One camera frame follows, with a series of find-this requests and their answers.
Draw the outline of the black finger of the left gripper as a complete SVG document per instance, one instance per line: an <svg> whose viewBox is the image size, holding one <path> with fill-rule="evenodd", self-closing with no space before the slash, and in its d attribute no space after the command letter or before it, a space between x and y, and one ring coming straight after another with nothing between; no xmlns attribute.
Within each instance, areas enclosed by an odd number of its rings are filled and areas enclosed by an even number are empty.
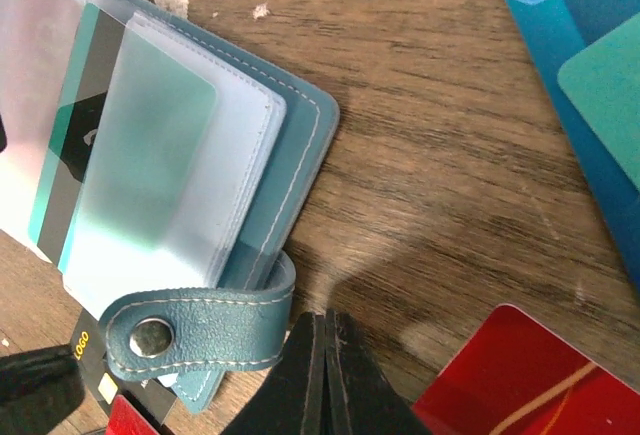
<svg viewBox="0 0 640 435"><path fill-rule="evenodd" d="M85 389L71 346L1 358L1 433L48 434L83 403Z"/></svg>

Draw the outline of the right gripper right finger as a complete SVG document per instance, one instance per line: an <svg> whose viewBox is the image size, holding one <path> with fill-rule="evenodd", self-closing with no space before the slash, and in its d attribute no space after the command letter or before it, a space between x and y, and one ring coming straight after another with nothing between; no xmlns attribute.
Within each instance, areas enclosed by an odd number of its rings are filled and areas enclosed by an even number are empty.
<svg viewBox="0 0 640 435"><path fill-rule="evenodd" d="M378 365L357 321L326 313L325 432L428 434Z"/></svg>

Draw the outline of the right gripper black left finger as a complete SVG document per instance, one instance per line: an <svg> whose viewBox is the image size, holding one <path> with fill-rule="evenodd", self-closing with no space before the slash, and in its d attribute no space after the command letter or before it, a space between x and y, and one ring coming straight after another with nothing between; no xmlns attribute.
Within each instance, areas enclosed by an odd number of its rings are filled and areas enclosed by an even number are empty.
<svg viewBox="0 0 640 435"><path fill-rule="evenodd" d="M325 318L311 312L300 315L280 360L222 434L319 434L325 340Z"/></svg>

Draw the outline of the blue leather card holder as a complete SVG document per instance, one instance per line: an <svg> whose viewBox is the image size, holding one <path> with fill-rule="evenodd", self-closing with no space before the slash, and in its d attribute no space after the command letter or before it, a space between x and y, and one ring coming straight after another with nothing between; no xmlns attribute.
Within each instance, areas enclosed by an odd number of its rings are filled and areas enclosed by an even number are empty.
<svg viewBox="0 0 640 435"><path fill-rule="evenodd" d="M326 92L146 0L1 0L1 228L193 413L275 364Z"/></svg>

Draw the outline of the teal VIP card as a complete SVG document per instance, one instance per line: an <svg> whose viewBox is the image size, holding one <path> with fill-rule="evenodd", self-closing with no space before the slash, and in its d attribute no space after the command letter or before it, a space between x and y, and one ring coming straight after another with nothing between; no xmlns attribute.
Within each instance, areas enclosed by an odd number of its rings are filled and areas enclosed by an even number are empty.
<svg viewBox="0 0 640 435"><path fill-rule="evenodd" d="M609 154L639 184L639 17L568 61L558 83Z"/></svg>

